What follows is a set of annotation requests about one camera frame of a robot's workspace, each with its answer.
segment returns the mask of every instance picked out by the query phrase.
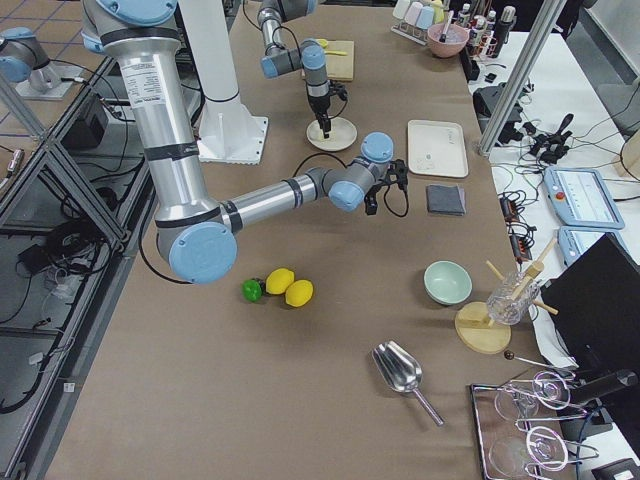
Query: white round plate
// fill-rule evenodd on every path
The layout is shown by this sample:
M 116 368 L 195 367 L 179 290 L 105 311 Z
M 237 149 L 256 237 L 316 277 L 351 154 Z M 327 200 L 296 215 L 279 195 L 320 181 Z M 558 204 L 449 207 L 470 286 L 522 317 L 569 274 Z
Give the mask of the white round plate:
M 331 120 L 329 138 L 322 137 L 322 130 L 317 120 L 307 127 L 307 139 L 320 150 L 338 152 L 353 145 L 358 137 L 356 126 L 349 120 L 338 117 Z

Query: black screen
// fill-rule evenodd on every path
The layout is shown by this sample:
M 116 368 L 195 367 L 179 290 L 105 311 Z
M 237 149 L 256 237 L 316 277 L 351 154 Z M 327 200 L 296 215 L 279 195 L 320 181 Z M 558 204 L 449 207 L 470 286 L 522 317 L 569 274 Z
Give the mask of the black screen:
M 640 268 L 606 234 L 542 291 L 553 322 L 586 381 L 617 370 L 640 374 Z M 640 386 L 602 402 L 640 455 Z

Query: stainless steel scoop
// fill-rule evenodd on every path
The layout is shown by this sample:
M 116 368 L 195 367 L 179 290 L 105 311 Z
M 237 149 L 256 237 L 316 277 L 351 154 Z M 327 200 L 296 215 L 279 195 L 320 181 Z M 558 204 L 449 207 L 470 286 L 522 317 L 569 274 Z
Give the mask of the stainless steel scoop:
M 415 358 L 393 340 L 378 345 L 371 355 L 382 377 L 392 390 L 398 393 L 413 393 L 436 425 L 439 427 L 444 425 L 442 417 L 418 390 L 422 380 L 422 368 Z

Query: ceramic bowl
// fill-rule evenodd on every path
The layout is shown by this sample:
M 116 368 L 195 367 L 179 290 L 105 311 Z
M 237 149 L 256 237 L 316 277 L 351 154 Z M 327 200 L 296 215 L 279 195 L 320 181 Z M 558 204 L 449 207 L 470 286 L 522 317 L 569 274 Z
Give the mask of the ceramic bowl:
M 432 263 L 424 272 L 424 287 L 442 305 L 455 305 L 471 294 L 471 277 L 460 265 L 447 260 Z

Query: scoop handle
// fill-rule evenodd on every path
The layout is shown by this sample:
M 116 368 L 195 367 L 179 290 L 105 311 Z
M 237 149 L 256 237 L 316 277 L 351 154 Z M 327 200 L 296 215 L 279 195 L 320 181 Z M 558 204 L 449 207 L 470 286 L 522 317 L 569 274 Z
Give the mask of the scoop handle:
M 436 409 L 431 406 L 431 404 L 425 398 L 425 396 L 422 395 L 422 392 L 416 388 L 413 390 L 413 394 L 418 398 L 418 401 L 420 402 L 420 405 L 422 405 L 422 408 L 424 408 L 427 411 L 427 413 L 431 416 L 431 418 L 433 418 L 433 421 L 436 422 L 436 425 L 439 427 L 443 426 L 444 420 L 440 415 L 438 415 L 438 412 L 436 412 Z

